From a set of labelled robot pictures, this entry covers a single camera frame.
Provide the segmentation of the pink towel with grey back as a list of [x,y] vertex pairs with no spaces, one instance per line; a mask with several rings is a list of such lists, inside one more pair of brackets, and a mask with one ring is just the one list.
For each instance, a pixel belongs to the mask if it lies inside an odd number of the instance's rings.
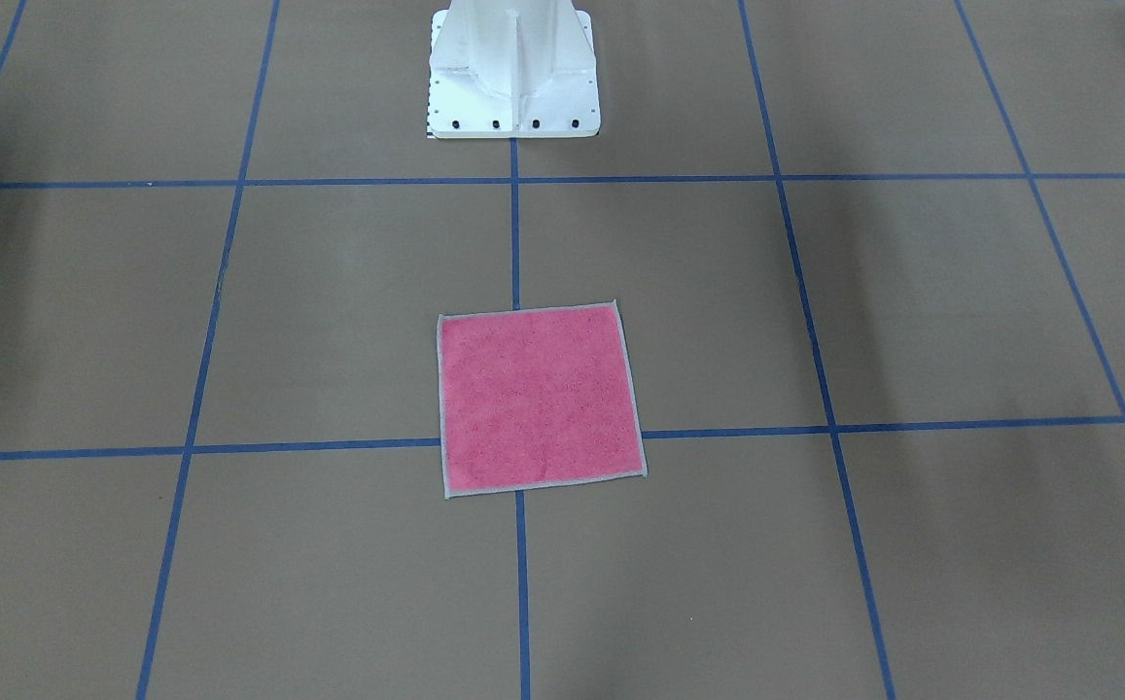
[[440,315],[435,364],[446,499],[650,472],[615,300]]

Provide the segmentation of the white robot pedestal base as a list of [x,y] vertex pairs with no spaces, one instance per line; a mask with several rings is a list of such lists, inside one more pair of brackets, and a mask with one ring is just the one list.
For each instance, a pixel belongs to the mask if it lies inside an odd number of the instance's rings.
[[568,140],[601,132],[593,21],[572,1],[452,1],[430,27],[428,137]]

